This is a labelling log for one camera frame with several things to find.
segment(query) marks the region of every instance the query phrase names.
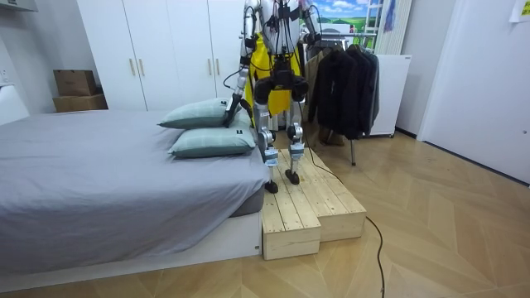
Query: door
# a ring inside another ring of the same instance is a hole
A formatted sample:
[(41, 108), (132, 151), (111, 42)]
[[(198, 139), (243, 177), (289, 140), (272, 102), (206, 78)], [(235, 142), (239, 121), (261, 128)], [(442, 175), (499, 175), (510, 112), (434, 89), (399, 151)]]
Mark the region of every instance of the door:
[[(208, 0), (218, 97), (232, 97), (233, 90), (224, 87), (223, 81), (239, 69), (239, 36), (243, 30), (244, 6), (244, 0)], [(227, 85), (235, 88), (237, 78), (237, 75), (232, 76), (227, 80)]]
[(214, 59), (206, 0), (167, 0), (182, 103), (213, 99)]
[(78, 0), (109, 109), (145, 111), (136, 57), (121, 0)]
[(172, 110), (184, 98), (166, 0), (123, 0), (147, 110)]
[(456, 2), (418, 138), (529, 183), (530, 24), (509, 26), (512, 10)]

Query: robot leg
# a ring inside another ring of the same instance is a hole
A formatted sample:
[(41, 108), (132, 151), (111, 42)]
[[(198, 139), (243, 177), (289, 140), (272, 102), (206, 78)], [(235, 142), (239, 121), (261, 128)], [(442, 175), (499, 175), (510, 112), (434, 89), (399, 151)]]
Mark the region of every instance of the robot leg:
[(278, 165), (278, 150), (274, 148), (274, 141), (276, 135), (274, 132), (268, 130), (268, 95), (274, 88), (272, 80), (270, 78), (259, 79), (256, 82), (254, 88), (254, 124), (256, 127), (256, 133), (258, 134), (258, 147), (262, 153), (263, 162), (269, 167), (271, 171), (271, 180), (265, 184), (265, 189), (272, 194), (278, 192), (278, 185), (272, 180), (272, 173), (274, 172), (274, 166)]
[(304, 156), (304, 131), (301, 127), (302, 111), (306, 103), (305, 94), (307, 82), (302, 77), (295, 78), (295, 86), (291, 92), (290, 122), (287, 128), (287, 136), (291, 140), (289, 155), (291, 157), (291, 168), (285, 171), (285, 176), (293, 185), (300, 184), (298, 176), (298, 162)]

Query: wooden floor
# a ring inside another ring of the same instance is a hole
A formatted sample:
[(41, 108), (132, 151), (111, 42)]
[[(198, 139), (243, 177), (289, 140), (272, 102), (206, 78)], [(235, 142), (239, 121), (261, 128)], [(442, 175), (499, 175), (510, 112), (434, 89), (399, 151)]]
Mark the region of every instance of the wooden floor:
[[(384, 236), (387, 298), (530, 297), (530, 190), (397, 134), (316, 146)], [(380, 297), (379, 238), (320, 244), (316, 255), (247, 257), (21, 291), (6, 297)]]

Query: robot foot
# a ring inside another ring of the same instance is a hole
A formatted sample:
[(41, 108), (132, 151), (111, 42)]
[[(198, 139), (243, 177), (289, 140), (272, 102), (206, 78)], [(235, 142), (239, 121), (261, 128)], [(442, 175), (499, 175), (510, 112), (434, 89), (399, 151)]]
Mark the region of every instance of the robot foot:
[(300, 184), (300, 177), (298, 176), (298, 173), (291, 173), (291, 170), (285, 170), (285, 176), (289, 179), (289, 181), (293, 185), (299, 185)]
[(265, 183), (265, 190), (270, 192), (271, 194), (276, 194), (278, 192), (278, 185), (274, 181), (269, 181)]

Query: black jacket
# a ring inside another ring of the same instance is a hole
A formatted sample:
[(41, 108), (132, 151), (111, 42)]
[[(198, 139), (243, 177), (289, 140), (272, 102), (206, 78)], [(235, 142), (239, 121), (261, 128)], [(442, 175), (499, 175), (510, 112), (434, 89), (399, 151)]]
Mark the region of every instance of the black jacket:
[(356, 46), (351, 46), (346, 52), (360, 65), (357, 102), (359, 129), (368, 136), (379, 112), (378, 57), (361, 51)]
[(319, 63), (309, 108), (312, 122), (318, 108), (318, 123), (348, 139), (359, 136), (357, 118), (357, 63), (342, 50), (334, 50)]
[(370, 134), (379, 111), (378, 59), (356, 47), (334, 50), (319, 63), (309, 109), (312, 122), (349, 140)]

